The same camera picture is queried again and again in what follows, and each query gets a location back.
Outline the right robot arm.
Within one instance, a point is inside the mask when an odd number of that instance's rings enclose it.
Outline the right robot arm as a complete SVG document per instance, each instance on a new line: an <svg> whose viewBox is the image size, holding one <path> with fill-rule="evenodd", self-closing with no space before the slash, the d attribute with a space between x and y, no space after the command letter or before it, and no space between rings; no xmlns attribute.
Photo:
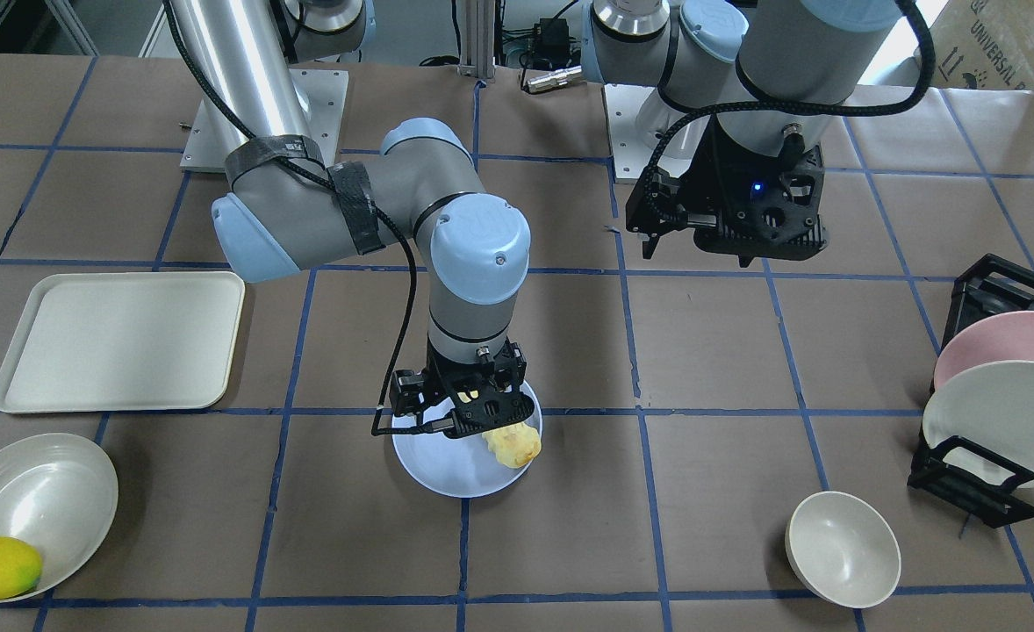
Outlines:
<svg viewBox="0 0 1034 632"><path fill-rule="evenodd" d="M433 118L404 121L379 156L333 164L321 152L267 1L168 1L177 52L212 106L227 195L212 223L231 269L248 283L349 255L401 247L429 277L427 363L389 365L381 405L412 416L409 435L481 435L538 412L522 390L528 361L509 339L528 276L533 232L489 195L472 152Z"/></svg>

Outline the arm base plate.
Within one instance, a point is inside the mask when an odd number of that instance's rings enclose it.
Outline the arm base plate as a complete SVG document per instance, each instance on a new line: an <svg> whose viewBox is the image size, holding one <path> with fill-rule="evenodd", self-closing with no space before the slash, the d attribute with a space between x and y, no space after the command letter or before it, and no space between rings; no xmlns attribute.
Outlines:
<svg viewBox="0 0 1034 632"><path fill-rule="evenodd" d="M344 69L292 69L287 81L276 77L267 84L246 77L237 77L232 83L212 77L211 85L256 136L303 133L316 141L325 163L335 162L349 85ZM245 141L204 97L180 167L221 175L229 153Z"/></svg>
<svg viewBox="0 0 1034 632"><path fill-rule="evenodd" d="M682 119L646 85L606 84L607 132L613 149L614 180L634 183L653 153L653 148L668 132L668 127ZM671 176L682 176L706 131L709 119L694 120L673 137L660 159L661 169Z"/></svg>

